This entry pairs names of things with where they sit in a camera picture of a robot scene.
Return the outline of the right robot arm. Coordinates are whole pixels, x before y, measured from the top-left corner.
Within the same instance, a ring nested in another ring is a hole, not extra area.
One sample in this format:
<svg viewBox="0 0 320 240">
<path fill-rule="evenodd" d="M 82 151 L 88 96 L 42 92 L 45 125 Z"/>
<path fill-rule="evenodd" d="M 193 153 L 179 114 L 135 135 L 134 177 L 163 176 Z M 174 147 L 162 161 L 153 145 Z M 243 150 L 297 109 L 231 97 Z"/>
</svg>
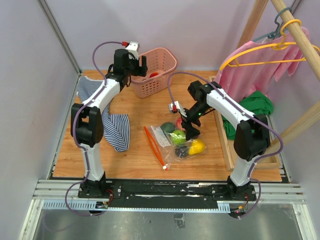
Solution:
<svg viewBox="0 0 320 240">
<path fill-rule="evenodd" d="M 220 112 L 235 129 L 233 148 L 237 159 L 232 173 L 227 178 L 224 195 L 232 200 L 238 200 L 251 190 L 253 169 L 258 158 L 270 146 L 267 117 L 241 107 L 214 82 L 202 84 L 197 80 L 189 85 L 187 91 L 195 100 L 190 109 L 186 108 L 181 113 L 181 125 L 185 129 L 187 140 L 200 135 L 200 131 L 194 125 L 198 127 L 201 125 L 199 119 L 209 108 Z"/>
</svg>

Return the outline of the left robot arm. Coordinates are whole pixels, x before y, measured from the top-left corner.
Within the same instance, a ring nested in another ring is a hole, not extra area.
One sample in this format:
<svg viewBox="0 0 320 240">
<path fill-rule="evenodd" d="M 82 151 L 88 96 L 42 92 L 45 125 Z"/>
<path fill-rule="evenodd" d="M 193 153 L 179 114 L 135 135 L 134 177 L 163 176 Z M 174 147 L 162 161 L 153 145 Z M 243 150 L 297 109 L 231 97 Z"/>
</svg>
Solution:
<svg viewBox="0 0 320 240">
<path fill-rule="evenodd" d="M 100 142 L 104 135 L 102 112 L 128 86 L 132 76 L 144 77 L 147 70 L 147 58 L 139 56 L 136 47 L 117 49 L 101 85 L 84 103 L 72 106 L 71 136 L 81 150 L 85 167 L 79 197 L 101 198 L 108 192 L 100 158 Z"/>
</svg>

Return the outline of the clear zip top bag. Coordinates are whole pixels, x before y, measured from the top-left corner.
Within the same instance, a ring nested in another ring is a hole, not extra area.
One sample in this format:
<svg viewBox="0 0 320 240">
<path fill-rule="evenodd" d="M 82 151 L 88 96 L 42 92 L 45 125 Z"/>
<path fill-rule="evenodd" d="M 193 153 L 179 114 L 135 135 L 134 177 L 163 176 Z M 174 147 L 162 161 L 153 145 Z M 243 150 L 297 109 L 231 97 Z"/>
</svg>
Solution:
<svg viewBox="0 0 320 240">
<path fill-rule="evenodd" d="M 200 139 L 200 138 L 186 140 L 186 142 L 181 145 L 173 145 L 170 138 L 171 133 L 163 132 L 160 126 L 153 126 L 153 125 L 144 126 L 143 129 L 146 134 L 149 146 L 152 152 L 154 153 L 155 157 L 161 164 L 163 170 L 165 171 L 169 170 L 173 162 L 186 161 L 190 158 L 193 158 L 195 156 L 201 155 L 206 152 L 206 149 L 205 149 L 205 151 L 200 154 L 189 155 L 185 158 L 178 158 L 175 155 L 175 148 L 182 147 L 182 146 L 187 146 L 189 148 L 192 143 L 192 140 Z"/>
</svg>

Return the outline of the fake red-yellow mango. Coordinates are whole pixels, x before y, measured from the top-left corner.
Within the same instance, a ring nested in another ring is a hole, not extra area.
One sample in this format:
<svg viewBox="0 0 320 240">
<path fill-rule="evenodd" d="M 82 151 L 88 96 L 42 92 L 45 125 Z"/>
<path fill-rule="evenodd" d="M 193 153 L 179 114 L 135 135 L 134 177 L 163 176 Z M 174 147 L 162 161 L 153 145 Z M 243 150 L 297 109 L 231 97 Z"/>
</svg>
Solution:
<svg viewBox="0 0 320 240">
<path fill-rule="evenodd" d="M 159 72 L 153 72 L 149 75 L 150 78 L 153 78 L 155 76 L 158 76 L 159 75 Z"/>
</svg>

